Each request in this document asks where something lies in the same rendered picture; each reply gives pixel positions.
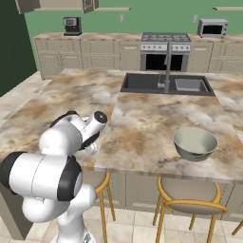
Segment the black coffee machine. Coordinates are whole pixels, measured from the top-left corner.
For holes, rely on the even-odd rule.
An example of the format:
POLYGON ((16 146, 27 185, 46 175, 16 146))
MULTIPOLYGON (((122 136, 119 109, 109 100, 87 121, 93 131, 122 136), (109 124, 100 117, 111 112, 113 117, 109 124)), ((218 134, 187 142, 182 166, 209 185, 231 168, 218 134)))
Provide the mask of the black coffee machine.
POLYGON ((82 33, 80 17, 64 17, 63 25, 65 26, 64 36, 78 36, 82 33))

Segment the beige base cupboard run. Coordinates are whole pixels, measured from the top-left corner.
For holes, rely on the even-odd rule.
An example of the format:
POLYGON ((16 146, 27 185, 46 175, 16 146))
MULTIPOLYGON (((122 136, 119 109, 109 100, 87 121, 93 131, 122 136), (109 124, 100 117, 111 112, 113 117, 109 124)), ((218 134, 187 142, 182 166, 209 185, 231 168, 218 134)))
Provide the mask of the beige base cupboard run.
POLYGON ((33 38, 43 80, 66 68, 140 69, 140 33, 42 33, 33 38))
POLYGON ((190 34, 188 72, 243 73, 243 34, 224 39, 201 38, 190 34))

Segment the beige wall shelf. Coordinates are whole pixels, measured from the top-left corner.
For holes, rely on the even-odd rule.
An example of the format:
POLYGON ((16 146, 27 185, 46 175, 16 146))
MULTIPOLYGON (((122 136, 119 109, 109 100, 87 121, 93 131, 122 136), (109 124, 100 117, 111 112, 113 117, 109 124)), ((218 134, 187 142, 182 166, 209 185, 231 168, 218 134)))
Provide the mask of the beige wall shelf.
POLYGON ((131 7, 109 7, 109 8, 96 8, 95 11, 129 11, 131 7))
POLYGON ((243 7, 213 7, 217 11, 243 11, 243 7))

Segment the beige wall cupboard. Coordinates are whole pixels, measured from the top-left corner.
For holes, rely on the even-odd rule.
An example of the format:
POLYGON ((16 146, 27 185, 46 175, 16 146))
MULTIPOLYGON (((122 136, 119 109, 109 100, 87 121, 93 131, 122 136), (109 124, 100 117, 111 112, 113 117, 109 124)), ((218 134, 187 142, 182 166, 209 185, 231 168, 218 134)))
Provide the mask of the beige wall cupboard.
POLYGON ((34 10, 80 10, 87 13, 99 6, 99 0, 15 0, 20 14, 34 10))

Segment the beige island cupboard run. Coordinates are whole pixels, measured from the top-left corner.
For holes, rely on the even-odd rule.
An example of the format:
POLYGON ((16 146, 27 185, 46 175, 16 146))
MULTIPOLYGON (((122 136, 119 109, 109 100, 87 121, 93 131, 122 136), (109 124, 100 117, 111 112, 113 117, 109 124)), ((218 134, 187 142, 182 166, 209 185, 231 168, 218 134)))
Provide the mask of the beige island cupboard run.
MULTIPOLYGON (((158 175, 142 174, 114 170, 110 172, 110 189, 116 209, 153 213, 156 210, 159 190, 158 175)), ((239 222, 243 219, 243 178, 236 181, 219 173, 178 177, 169 175, 163 179, 165 190, 171 190, 174 199, 193 199, 201 196, 202 200, 210 200, 208 185, 217 182, 220 186, 220 204, 229 212, 218 218, 223 221, 239 222)))

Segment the silver toaster oven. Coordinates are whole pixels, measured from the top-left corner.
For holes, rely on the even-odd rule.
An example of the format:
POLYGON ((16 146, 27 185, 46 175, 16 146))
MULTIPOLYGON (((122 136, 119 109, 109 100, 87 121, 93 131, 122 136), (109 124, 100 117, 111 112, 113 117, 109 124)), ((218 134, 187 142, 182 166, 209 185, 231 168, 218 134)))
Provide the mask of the silver toaster oven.
POLYGON ((200 19, 197 26, 197 35, 201 38, 223 39, 228 31, 229 21, 225 19, 200 19))

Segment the stainless steel oven with hob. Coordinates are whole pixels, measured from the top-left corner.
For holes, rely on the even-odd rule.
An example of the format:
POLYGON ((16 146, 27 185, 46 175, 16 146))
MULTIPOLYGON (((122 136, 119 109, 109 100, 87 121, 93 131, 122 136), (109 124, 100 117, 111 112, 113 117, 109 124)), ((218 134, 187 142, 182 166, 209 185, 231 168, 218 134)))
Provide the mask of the stainless steel oven with hob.
POLYGON ((165 70, 168 43, 172 44, 170 70, 185 72, 191 39, 184 32, 144 32, 140 45, 140 69, 165 70))

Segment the grey tap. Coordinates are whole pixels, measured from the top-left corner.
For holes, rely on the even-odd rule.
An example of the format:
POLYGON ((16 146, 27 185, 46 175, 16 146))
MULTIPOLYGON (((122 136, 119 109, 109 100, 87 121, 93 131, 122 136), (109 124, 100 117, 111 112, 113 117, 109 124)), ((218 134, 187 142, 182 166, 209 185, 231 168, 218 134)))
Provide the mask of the grey tap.
POLYGON ((170 68, 171 68, 171 59, 172 59, 172 42, 169 41, 167 43, 167 54, 165 58, 165 64, 166 64, 165 80, 164 83, 158 81, 158 88, 163 89, 165 93, 168 93, 170 88, 169 76, 170 76, 170 68))

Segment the dark grey sink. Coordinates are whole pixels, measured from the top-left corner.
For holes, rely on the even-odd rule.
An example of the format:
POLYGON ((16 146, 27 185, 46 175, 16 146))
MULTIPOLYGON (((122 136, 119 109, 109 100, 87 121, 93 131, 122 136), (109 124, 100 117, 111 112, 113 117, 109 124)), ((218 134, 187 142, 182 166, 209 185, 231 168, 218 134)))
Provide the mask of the dark grey sink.
POLYGON ((138 73, 125 75, 121 92, 188 96, 215 94, 205 76, 138 73))

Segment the grey-green bowl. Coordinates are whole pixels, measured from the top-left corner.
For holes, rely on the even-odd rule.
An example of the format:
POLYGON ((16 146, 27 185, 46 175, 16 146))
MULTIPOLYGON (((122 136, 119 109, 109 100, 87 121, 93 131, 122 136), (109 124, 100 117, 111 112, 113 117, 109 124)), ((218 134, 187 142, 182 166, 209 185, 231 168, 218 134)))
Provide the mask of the grey-green bowl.
POLYGON ((197 127, 179 128, 173 136, 177 152, 189 161, 203 161, 216 149, 216 137, 207 130, 197 127))

